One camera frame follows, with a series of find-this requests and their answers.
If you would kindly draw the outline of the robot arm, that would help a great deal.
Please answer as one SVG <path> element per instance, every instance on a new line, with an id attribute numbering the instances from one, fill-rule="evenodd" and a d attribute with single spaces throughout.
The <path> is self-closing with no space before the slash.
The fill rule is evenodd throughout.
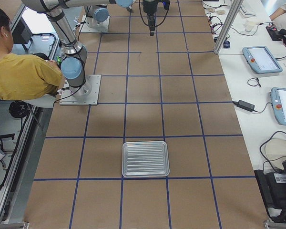
<path id="1" fill-rule="evenodd" d="M 99 24 L 109 18 L 108 5 L 91 5 L 84 7 L 86 13 L 86 24 L 90 28 L 96 28 Z"/>
<path id="2" fill-rule="evenodd" d="M 103 5 L 116 4 L 123 8 L 130 7 L 133 0 L 24 0 L 22 2 L 29 9 L 43 13 L 47 16 L 53 28 L 57 32 L 65 53 L 65 59 L 61 63 L 61 70 L 69 83 L 69 91 L 77 99 L 87 97 L 92 86 L 85 74 L 87 59 L 86 48 L 78 41 L 75 32 L 65 17 L 63 9 L 73 7 L 90 7 L 90 16 L 95 17 L 97 10 L 103 10 Z"/>

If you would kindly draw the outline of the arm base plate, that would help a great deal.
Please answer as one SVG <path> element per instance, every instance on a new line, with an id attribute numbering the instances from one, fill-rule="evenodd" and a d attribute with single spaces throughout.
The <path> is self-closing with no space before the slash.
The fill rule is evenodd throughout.
<path id="1" fill-rule="evenodd" d="M 78 90 L 69 86 L 69 82 L 65 80 L 64 88 L 59 100 L 60 105 L 97 105 L 99 98 L 99 91 L 101 85 L 101 75 L 86 75 L 85 84 Z"/>
<path id="2" fill-rule="evenodd" d="M 107 33 L 109 29 L 110 16 L 103 21 L 98 22 L 94 18 L 86 17 L 84 14 L 82 17 L 82 24 L 80 25 L 80 31 L 82 33 Z"/>

